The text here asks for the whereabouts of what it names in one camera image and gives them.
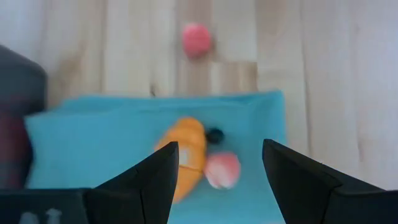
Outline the black berry toy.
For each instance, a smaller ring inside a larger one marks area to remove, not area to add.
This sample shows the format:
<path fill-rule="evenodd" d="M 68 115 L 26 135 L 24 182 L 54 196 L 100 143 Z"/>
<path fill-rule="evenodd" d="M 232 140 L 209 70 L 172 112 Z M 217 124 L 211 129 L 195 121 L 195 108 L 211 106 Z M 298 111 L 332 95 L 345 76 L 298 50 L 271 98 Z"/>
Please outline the black berry toy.
<path fill-rule="evenodd" d="M 221 144 L 224 140 L 224 132 L 218 128 L 210 128 L 205 133 L 206 140 L 210 144 Z"/>

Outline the pink white peach toy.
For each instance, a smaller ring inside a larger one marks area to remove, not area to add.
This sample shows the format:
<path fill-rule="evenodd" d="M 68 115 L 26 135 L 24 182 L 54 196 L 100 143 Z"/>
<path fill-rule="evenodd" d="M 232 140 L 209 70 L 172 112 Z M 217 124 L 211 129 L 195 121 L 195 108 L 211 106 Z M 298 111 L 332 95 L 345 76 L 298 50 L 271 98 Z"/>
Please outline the pink white peach toy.
<path fill-rule="evenodd" d="M 204 175 L 215 189 L 232 189 L 239 180 L 241 163 L 232 152 L 218 152 L 208 156 Z"/>

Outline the orange elongated toy food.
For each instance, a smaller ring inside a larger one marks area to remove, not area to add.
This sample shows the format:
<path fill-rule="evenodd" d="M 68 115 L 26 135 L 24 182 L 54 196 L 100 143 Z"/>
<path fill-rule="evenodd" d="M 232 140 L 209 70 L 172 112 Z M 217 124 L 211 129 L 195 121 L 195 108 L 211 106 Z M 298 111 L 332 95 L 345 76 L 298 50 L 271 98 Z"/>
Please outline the orange elongated toy food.
<path fill-rule="evenodd" d="M 173 203 L 182 201 L 199 183 L 206 162 L 204 125 L 193 117 L 182 117 L 159 140 L 155 150 L 178 143 L 178 178 Z"/>

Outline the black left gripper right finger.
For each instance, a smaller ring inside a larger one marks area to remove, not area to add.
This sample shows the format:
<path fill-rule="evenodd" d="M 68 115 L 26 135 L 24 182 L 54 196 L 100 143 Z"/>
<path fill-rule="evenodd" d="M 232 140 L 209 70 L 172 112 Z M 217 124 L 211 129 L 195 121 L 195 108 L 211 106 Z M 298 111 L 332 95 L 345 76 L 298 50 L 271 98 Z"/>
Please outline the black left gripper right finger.
<path fill-rule="evenodd" d="M 265 139 L 262 160 L 286 224 L 323 224 L 330 195 L 341 182 L 324 165 Z"/>

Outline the grey translucent plastic container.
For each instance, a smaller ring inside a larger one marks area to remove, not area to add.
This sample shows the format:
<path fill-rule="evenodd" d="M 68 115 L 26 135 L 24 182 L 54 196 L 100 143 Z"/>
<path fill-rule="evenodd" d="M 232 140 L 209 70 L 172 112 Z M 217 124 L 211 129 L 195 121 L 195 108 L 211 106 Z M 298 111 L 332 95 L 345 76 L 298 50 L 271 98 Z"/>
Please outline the grey translucent plastic container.
<path fill-rule="evenodd" d="M 46 107 L 43 68 L 0 45 L 0 190 L 22 189 L 32 163 L 24 118 Z"/>

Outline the blue cloth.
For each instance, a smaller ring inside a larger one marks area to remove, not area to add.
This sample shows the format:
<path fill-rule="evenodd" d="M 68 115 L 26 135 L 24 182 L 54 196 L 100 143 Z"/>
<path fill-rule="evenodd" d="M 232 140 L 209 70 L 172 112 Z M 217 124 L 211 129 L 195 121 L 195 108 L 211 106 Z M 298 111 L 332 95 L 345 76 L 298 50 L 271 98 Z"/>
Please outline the blue cloth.
<path fill-rule="evenodd" d="M 214 189 L 201 180 L 172 206 L 168 224 L 283 224 L 262 161 L 262 143 L 285 143 L 285 102 L 279 91 L 199 98 L 87 96 L 26 118 L 34 148 L 27 186 L 95 187 L 153 153 L 166 130 L 191 116 L 224 133 L 210 152 L 234 152 L 238 183 Z"/>

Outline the pink raspberry toy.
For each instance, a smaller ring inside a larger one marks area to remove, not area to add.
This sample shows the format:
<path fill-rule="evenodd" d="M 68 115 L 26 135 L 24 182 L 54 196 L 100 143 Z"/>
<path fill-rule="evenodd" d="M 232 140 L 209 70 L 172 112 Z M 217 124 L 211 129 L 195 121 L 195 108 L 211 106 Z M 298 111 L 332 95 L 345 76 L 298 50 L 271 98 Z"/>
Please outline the pink raspberry toy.
<path fill-rule="evenodd" d="M 182 47 L 189 58 L 197 58 L 207 54 L 212 47 L 210 31 L 203 24 L 187 24 L 182 31 Z"/>

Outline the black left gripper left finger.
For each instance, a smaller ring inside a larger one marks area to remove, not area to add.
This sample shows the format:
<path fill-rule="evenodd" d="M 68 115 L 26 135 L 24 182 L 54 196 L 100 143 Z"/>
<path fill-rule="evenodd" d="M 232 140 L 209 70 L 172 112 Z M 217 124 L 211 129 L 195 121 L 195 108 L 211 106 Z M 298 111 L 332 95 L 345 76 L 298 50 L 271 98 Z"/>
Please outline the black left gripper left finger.
<path fill-rule="evenodd" d="M 88 224 L 167 224 L 177 177 L 178 143 L 171 142 L 87 191 Z"/>

